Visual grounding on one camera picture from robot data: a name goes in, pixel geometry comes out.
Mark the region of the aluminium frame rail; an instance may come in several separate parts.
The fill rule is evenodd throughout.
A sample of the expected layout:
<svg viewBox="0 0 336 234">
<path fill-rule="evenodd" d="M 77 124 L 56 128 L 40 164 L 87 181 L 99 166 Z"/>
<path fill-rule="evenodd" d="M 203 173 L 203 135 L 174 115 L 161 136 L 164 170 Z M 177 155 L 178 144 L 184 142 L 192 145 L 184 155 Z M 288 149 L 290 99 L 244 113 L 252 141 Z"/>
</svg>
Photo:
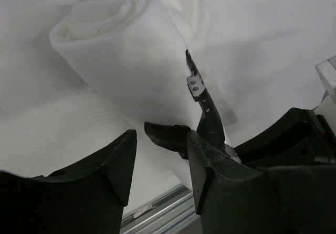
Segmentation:
<svg viewBox="0 0 336 234">
<path fill-rule="evenodd" d="M 124 216 L 120 233 L 179 233 L 198 218 L 192 191 L 177 185 Z"/>
</svg>

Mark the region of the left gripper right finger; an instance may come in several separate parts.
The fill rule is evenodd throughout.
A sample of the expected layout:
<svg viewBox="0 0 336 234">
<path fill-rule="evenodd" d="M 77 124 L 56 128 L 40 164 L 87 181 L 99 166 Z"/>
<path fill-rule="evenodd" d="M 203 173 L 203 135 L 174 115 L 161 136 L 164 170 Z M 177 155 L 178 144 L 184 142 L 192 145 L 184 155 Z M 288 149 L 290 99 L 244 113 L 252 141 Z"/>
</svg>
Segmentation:
<svg viewBox="0 0 336 234">
<path fill-rule="evenodd" d="M 210 146 L 187 139 L 196 213 L 203 233 L 278 233 L 278 202 L 266 177 Z"/>
</svg>

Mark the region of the white t shirt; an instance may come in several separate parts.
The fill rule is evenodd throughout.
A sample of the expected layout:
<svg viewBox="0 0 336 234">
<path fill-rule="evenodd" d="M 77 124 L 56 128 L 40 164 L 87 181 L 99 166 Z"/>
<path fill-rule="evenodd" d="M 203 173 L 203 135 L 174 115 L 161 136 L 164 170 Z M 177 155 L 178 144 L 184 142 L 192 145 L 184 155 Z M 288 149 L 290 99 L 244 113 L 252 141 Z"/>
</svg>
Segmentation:
<svg viewBox="0 0 336 234">
<path fill-rule="evenodd" d="M 196 129 L 201 108 L 187 87 L 189 51 L 223 124 L 236 122 L 234 96 L 206 55 L 205 0 L 81 0 L 50 32 L 52 47 L 140 133 L 144 123 Z"/>
</svg>

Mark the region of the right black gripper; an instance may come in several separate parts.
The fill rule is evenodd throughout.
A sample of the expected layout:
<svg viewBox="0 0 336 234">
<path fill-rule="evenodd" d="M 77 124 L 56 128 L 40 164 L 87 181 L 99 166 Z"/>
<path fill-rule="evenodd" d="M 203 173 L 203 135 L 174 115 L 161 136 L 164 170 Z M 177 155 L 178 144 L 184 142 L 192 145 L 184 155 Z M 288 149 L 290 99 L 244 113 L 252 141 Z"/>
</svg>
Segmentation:
<svg viewBox="0 0 336 234">
<path fill-rule="evenodd" d="M 291 108 L 234 150 L 246 166 L 335 164 L 335 134 L 323 115 Z"/>
</svg>

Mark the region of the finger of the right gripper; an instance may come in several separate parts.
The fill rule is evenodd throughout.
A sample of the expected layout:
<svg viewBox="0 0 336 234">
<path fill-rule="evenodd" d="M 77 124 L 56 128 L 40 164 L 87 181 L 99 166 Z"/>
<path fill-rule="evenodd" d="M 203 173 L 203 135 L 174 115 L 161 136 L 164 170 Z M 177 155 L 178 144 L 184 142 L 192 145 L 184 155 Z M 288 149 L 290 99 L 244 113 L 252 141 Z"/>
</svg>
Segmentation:
<svg viewBox="0 0 336 234">
<path fill-rule="evenodd" d="M 188 89 L 201 109 L 202 115 L 197 126 L 197 133 L 212 147 L 216 149 L 225 148 L 225 134 L 220 114 L 216 105 L 206 89 L 204 80 L 192 59 L 190 52 L 187 50 L 186 65 L 190 71 L 190 76 L 186 78 Z"/>
<path fill-rule="evenodd" d="M 185 125 L 144 123 L 144 131 L 155 145 L 176 152 L 181 158 L 188 158 L 187 136 L 190 130 Z"/>
</svg>

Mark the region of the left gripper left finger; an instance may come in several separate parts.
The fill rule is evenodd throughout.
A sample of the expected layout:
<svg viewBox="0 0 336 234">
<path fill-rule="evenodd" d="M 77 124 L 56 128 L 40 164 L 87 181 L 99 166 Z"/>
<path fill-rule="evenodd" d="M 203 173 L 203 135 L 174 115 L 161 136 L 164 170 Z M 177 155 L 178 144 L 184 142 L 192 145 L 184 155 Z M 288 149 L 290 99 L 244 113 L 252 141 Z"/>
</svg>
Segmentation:
<svg viewBox="0 0 336 234">
<path fill-rule="evenodd" d="M 137 133 L 127 130 L 82 160 L 34 177 L 39 233 L 119 233 L 136 153 Z"/>
</svg>

